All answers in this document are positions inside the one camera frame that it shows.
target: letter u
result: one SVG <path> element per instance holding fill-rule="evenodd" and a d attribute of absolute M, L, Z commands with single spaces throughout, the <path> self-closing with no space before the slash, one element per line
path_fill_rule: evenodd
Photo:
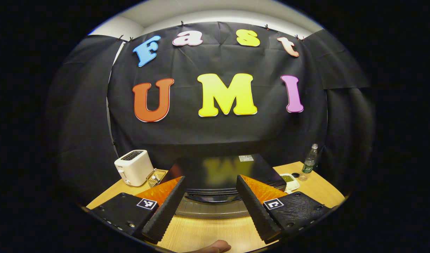
<path fill-rule="evenodd" d="M 174 79 L 165 78 L 158 80 L 156 86 L 159 88 L 159 107 L 148 110 L 146 106 L 147 92 L 151 88 L 151 83 L 141 83 L 132 88 L 134 93 L 133 109 L 135 116 L 142 122 L 156 122 L 162 120 L 170 110 L 170 87 Z"/>

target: white toaster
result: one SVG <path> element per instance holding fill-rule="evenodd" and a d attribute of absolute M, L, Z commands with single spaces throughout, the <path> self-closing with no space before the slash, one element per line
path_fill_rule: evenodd
<path fill-rule="evenodd" d="M 130 186 L 141 186 L 154 170 L 148 152 L 141 149 L 132 150 L 114 163 L 124 183 Z"/>

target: black cloth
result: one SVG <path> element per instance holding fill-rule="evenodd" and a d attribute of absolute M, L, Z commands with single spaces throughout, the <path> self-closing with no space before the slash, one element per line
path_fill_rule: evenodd
<path fill-rule="evenodd" d="M 239 45 L 238 29 L 258 34 L 258 47 Z M 202 32 L 201 45 L 174 46 L 172 40 L 183 31 Z M 159 35 L 157 56 L 138 67 L 133 49 Z M 300 53 L 290 56 L 278 37 L 287 37 Z M 226 86 L 238 73 L 253 76 L 251 82 L 255 115 L 239 116 L 232 112 L 215 117 L 199 117 L 202 108 L 202 84 L 197 77 L 217 74 Z M 287 91 L 282 75 L 299 79 L 301 113 L 288 113 Z M 158 122 L 144 123 L 135 117 L 132 88 L 149 82 L 147 107 L 159 105 L 155 82 L 173 78 L 170 110 Z M 327 101 L 316 62 L 310 50 L 295 37 L 263 27 L 232 22 L 203 22 L 170 27 L 140 36 L 126 43 L 118 56 L 109 82 L 112 134 L 118 154 L 146 149 L 153 165 L 169 169 L 178 157 L 219 156 L 260 153 L 271 165 L 301 161 L 312 143 L 324 144 L 327 127 Z"/>
<path fill-rule="evenodd" d="M 106 94 L 121 43 L 102 35 L 85 37 L 64 60 L 48 91 L 47 155 L 65 186 L 85 205 L 119 180 Z"/>
<path fill-rule="evenodd" d="M 238 29 L 255 31 L 260 45 L 239 45 Z M 202 32 L 201 45 L 172 45 L 178 33 L 190 30 Z M 133 49 L 154 35 L 161 36 L 157 56 L 138 67 Z M 300 56 L 290 56 L 278 37 L 293 42 Z M 120 179 L 113 165 L 117 155 L 107 125 L 106 96 L 118 154 L 146 149 L 155 168 L 169 169 L 179 157 L 255 153 L 278 166 L 303 162 L 311 144 L 318 143 L 317 172 L 347 194 L 366 167 L 375 124 L 369 81 L 326 30 L 298 40 L 248 24 L 186 24 L 126 42 L 112 67 L 121 42 L 102 35 L 85 37 L 64 61 L 49 92 L 48 155 L 85 205 Z M 226 86 L 235 74 L 252 75 L 257 114 L 235 115 L 234 101 L 228 115 L 220 110 L 215 117 L 199 117 L 203 97 L 197 77 L 207 73 L 217 74 Z M 303 112 L 286 111 L 282 75 L 299 79 Z M 151 83 L 147 106 L 154 110 L 159 103 L 155 82 L 164 78 L 174 79 L 167 116 L 141 122 L 134 114 L 132 88 Z"/>
<path fill-rule="evenodd" d="M 304 40 L 315 58 L 328 102 L 328 126 L 321 149 L 321 174 L 348 195 L 367 168 L 376 113 L 370 82 L 351 53 L 326 30 Z"/>

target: table surface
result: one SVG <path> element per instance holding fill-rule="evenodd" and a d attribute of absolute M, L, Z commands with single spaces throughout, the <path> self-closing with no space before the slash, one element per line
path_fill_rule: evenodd
<path fill-rule="evenodd" d="M 300 173 L 302 167 L 302 162 L 294 162 L 274 167 L 274 169 L 279 174 L 291 174 Z M 293 192 L 303 192 L 328 208 L 339 205 L 345 200 L 334 186 L 315 171 L 311 172 L 307 181 L 300 181 L 298 178 L 297 180 L 300 186 Z M 120 192 L 136 195 L 149 188 L 147 183 L 135 187 L 128 186 L 119 180 L 90 202 L 87 208 L 93 209 Z M 175 215 L 157 246 L 175 252 L 187 252 L 206 247 L 216 240 L 227 241 L 232 246 L 229 253 L 243 253 L 267 245 L 260 239 L 250 216 L 231 219 L 196 219 Z"/>

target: small bowl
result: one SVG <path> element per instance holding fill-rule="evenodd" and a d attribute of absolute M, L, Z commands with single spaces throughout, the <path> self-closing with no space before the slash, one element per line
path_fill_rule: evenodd
<path fill-rule="evenodd" d="M 289 173 L 284 173 L 284 174 L 279 174 L 279 176 L 289 176 L 290 178 L 293 179 L 293 181 L 291 182 L 287 182 L 287 187 L 285 188 L 285 193 L 291 194 L 292 190 L 296 190 L 299 188 L 299 182 L 296 180 L 296 178 L 289 174 Z"/>

